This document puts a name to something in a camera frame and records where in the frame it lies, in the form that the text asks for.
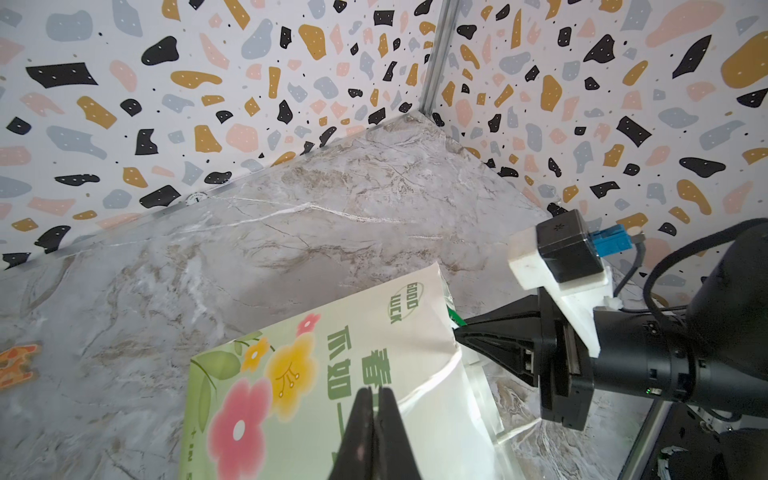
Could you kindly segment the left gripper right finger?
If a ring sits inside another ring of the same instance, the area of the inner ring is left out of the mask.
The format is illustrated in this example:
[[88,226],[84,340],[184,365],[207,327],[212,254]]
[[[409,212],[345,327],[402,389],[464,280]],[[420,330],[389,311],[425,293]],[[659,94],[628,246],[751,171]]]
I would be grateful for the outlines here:
[[421,480],[394,392],[382,388],[374,418],[374,478]]

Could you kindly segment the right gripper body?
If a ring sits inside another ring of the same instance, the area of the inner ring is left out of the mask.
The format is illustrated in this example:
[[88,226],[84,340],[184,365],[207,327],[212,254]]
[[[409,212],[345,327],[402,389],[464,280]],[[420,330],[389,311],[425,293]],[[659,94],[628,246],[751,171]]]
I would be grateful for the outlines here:
[[696,383],[695,349],[682,319],[596,309],[595,358],[544,289],[538,290],[544,345],[538,353],[541,415],[570,429],[586,425],[594,393],[684,402]]

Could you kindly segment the green Fox's candy packet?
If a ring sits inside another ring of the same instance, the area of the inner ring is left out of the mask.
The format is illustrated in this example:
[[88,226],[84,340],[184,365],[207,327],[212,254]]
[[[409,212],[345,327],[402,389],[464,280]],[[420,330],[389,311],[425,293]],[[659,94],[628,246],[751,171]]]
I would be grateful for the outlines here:
[[447,310],[450,320],[455,324],[457,328],[467,325],[467,323],[459,316],[455,310],[450,307],[448,307]]

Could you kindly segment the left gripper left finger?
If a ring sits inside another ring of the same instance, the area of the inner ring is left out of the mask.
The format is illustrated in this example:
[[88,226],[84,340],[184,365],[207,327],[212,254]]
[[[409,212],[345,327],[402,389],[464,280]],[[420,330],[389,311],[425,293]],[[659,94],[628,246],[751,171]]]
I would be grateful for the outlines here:
[[355,397],[329,480],[373,478],[373,423],[373,393],[362,388]]

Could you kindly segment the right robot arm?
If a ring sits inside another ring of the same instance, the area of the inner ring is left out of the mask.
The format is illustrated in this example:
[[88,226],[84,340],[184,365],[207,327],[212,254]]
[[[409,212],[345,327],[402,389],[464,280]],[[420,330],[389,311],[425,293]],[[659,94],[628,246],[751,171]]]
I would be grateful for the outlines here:
[[767,222],[696,240],[646,277],[627,308],[605,257],[645,258],[640,229],[589,232],[571,211],[512,237],[527,296],[459,321],[457,342],[540,393],[545,420],[581,430],[596,391],[652,407],[624,479],[767,475]]

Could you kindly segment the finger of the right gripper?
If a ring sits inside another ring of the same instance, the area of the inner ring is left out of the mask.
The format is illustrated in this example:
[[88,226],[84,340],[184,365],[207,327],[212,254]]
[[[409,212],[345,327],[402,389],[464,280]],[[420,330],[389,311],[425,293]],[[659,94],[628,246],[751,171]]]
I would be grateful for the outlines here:
[[454,337],[462,346],[481,354],[531,350],[542,338],[539,298],[529,295],[465,319],[465,325],[454,330]]
[[529,341],[462,341],[461,344],[487,357],[531,387],[539,386],[539,375],[534,371],[534,343]]

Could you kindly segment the white paper bag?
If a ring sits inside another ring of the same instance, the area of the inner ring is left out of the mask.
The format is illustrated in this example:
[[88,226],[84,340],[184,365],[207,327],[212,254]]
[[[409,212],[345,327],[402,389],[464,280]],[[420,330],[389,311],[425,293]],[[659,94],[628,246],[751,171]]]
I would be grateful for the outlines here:
[[425,479],[519,479],[482,358],[438,265],[194,356],[183,479],[324,479],[362,388],[395,395]]

